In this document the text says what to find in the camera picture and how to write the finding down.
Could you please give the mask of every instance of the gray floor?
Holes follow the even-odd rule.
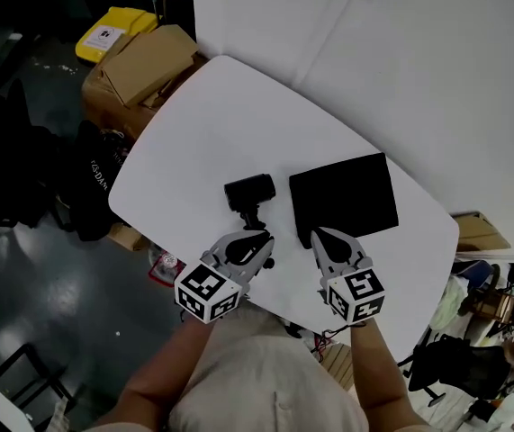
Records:
[[[32,123],[74,138],[88,70],[74,44],[37,42],[16,74]],[[82,243],[51,218],[37,229],[0,229],[0,363],[30,342],[51,368],[65,366],[64,384],[83,392],[73,425],[86,426],[180,322],[172,291],[149,280],[148,270],[146,252],[130,252],[108,238]],[[13,392],[31,377],[21,363],[2,387]],[[32,415],[50,413],[53,401],[39,398]]]

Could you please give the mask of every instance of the sticker label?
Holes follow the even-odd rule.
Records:
[[[235,292],[228,298],[224,298],[221,302],[217,302],[211,307],[211,321],[224,315],[225,313],[232,311],[237,304],[239,298],[239,292]]]
[[[381,311],[383,302],[384,296],[381,296],[380,298],[376,298],[373,301],[365,302],[364,304],[357,306],[355,308],[355,315],[353,315],[352,323],[375,316]]]
[[[125,30],[118,27],[99,25],[86,37],[83,45],[107,51],[125,32]]]
[[[368,298],[384,291],[381,282],[376,278],[373,269],[367,269],[345,276],[348,289],[353,294],[355,301]]]
[[[348,302],[332,286],[329,287],[329,305],[343,319],[348,319]]]
[[[181,286],[204,301],[209,301],[227,280],[200,264],[181,282]]]

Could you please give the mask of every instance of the chair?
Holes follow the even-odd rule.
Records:
[[[427,343],[428,343],[428,339],[430,338],[430,334],[432,332],[432,329],[429,327],[427,328],[427,331],[425,332],[425,336],[423,337],[423,339],[420,341],[420,343],[414,348],[414,350],[412,351],[412,354],[409,355],[407,358],[405,358],[402,362],[399,362],[397,364],[397,366],[402,367],[402,366],[405,366],[406,364],[412,362],[412,366],[410,367],[410,369],[408,370],[404,370],[402,372],[402,374],[404,375],[404,377],[406,378],[410,378],[412,377],[412,368],[413,366],[415,365],[415,363],[421,365],[423,363],[426,363],[426,360],[427,358],[425,356],[423,356],[425,354],[425,350],[426,350],[426,347],[427,347]],[[434,407],[435,405],[439,404],[446,396],[446,393],[441,393],[440,395],[437,395],[436,393],[434,393],[430,388],[430,384],[433,384],[437,381],[437,379],[432,379],[429,381],[422,381],[421,383],[425,383],[427,386],[426,387],[422,387],[422,390],[425,391],[428,395],[430,395],[430,397],[432,398],[432,400],[428,403],[428,407]],[[409,388],[410,391],[418,391],[420,389],[414,389],[412,390],[411,388]]]
[[[30,344],[24,344],[23,346],[21,346],[16,352],[14,352],[0,365],[0,378],[22,356],[26,356],[29,359],[32,367],[35,369],[39,377],[43,380],[43,383],[40,387],[32,391],[30,395],[28,395],[23,401],[21,401],[18,404],[16,404],[16,401],[19,400],[26,392],[32,389],[36,384],[38,384],[39,379],[34,379],[28,382],[9,399],[5,398],[3,394],[0,393],[0,422],[2,422],[7,428],[9,428],[11,425],[18,425],[20,423],[21,425],[19,426],[19,429],[25,428],[27,430],[31,430],[32,427],[25,426],[25,424],[27,424],[27,421],[25,420],[25,416],[23,415],[22,409],[29,405],[34,399],[36,399],[49,387],[60,398],[66,397],[68,399],[67,409],[65,413],[70,411],[75,406],[76,402],[59,380],[59,377],[64,373],[65,370],[60,369],[54,373],[51,373],[48,367],[38,357],[36,351],[34,350],[34,347]],[[43,420],[34,428],[34,430],[46,430],[48,424],[50,423],[50,419],[51,417],[48,417],[47,419]]]
[[[458,311],[461,317],[468,312],[472,312],[480,317],[494,319],[495,314],[507,312],[509,307],[503,309],[500,306],[502,292],[496,290],[500,278],[499,265],[493,264],[491,266],[491,274],[489,276],[491,276],[491,280],[487,279],[481,286],[469,287],[469,293],[461,302],[461,307]]]
[[[493,292],[476,305],[473,314],[495,320],[497,327],[487,335],[494,336],[506,327],[514,327],[514,296],[499,291]]]
[[[468,280],[469,290],[481,288],[487,279],[494,273],[494,268],[486,261],[464,261],[453,263],[451,274],[461,276]]]
[[[502,347],[471,347],[468,341],[444,335],[438,342],[415,350],[409,391],[425,390],[433,398],[429,406],[443,397],[428,388],[436,382],[452,385],[478,399],[492,400],[509,372]]]

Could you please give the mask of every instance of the white wall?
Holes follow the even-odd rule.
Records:
[[[514,254],[514,0],[195,0],[197,35],[297,89]]]

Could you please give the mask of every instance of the person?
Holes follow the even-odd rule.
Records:
[[[90,430],[433,430],[410,405],[376,322],[350,336],[358,403],[273,314],[244,302],[208,325],[189,315]]]

